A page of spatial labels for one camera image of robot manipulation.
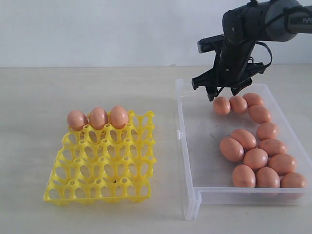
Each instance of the table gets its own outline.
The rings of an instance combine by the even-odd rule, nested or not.
[[[201,206],[185,221],[175,126],[175,79],[208,67],[0,69],[1,233],[308,233],[308,206]],[[312,66],[275,65],[254,82],[273,93],[312,155]],[[115,105],[155,113],[152,198],[143,203],[58,207],[42,201],[72,109]]]

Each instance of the egg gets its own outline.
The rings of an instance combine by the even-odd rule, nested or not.
[[[266,139],[259,143],[258,147],[268,153],[269,157],[287,153],[286,145],[278,139]]]
[[[263,105],[263,99],[259,94],[246,93],[243,95],[243,98],[246,100],[248,108],[253,105]]]
[[[250,118],[258,124],[263,124],[271,121],[270,111],[262,105],[251,106],[248,113]]]
[[[298,172],[286,174],[281,179],[281,188],[307,188],[307,179]]]
[[[216,97],[213,101],[213,108],[218,115],[225,116],[230,112],[231,105],[225,97]]]
[[[254,188],[255,175],[252,169],[244,164],[236,166],[232,172],[232,181],[235,187]]]
[[[279,176],[283,176],[296,170],[297,160],[288,154],[278,154],[271,158],[268,167],[274,169]]]
[[[258,188],[279,188],[280,180],[277,172],[270,167],[261,168],[256,174]]]
[[[265,167],[269,160],[267,152],[261,149],[252,149],[249,150],[245,156],[243,163],[249,166],[254,171],[259,170],[262,167]]]
[[[80,131],[88,124],[88,118],[83,112],[73,110],[67,115],[67,123],[73,130]]]
[[[237,140],[244,150],[251,150],[257,145],[257,141],[253,134],[245,129],[235,129],[230,137]]]
[[[108,123],[108,115],[102,107],[96,107],[91,111],[89,120],[94,129],[102,129]]]
[[[278,126],[271,122],[261,124],[256,132],[259,140],[265,140],[270,138],[276,138],[278,134]]]
[[[246,100],[241,96],[233,96],[229,100],[231,110],[239,115],[244,114],[247,111],[248,105]]]
[[[220,151],[223,156],[231,162],[238,162],[244,157],[244,149],[241,144],[230,137],[221,140]]]
[[[122,106],[111,110],[110,123],[117,129],[123,128],[129,122],[128,112]]]

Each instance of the transparent plastic bin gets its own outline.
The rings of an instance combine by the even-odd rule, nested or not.
[[[297,172],[308,180],[308,188],[235,188],[232,171],[240,163],[226,160],[219,150],[220,141],[234,129],[244,128],[255,135],[258,124],[248,113],[229,113],[219,116],[213,111],[204,88],[193,90],[191,83],[176,80],[178,111],[177,138],[184,163],[184,214],[186,220],[195,220],[201,204],[232,205],[304,205],[312,200],[312,162],[274,97],[264,84],[252,84],[239,95],[248,92],[262,96],[272,114],[272,122],[279,126],[277,139],[288,146],[288,154],[298,161]],[[231,97],[229,89],[221,96]]]

